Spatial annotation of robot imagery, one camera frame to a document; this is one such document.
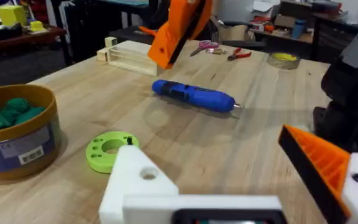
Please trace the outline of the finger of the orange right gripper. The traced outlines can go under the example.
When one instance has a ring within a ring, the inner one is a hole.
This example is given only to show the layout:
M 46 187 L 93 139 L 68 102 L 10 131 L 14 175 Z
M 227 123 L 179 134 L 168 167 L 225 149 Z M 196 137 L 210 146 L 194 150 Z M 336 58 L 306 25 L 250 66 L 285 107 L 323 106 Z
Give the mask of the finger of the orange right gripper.
M 168 20 L 154 35 L 148 57 L 163 69 L 172 68 L 187 40 L 205 27 L 205 0 L 171 0 Z
M 170 1 L 168 33 L 174 46 L 169 65 L 173 65 L 187 40 L 195 39 L 211 17 L 211 0 Z

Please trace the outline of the bare white left gripper left finger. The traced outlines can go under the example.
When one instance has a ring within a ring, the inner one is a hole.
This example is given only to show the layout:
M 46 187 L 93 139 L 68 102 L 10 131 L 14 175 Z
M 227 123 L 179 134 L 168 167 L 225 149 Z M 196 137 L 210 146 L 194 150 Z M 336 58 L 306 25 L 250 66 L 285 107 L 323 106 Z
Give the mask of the bare white left gripper left finger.
M 123 223 L 123 201 L 127 195 L 177 195 L 178 187 L 135 145 L 118 150 L 99 206 L 102 224 Z

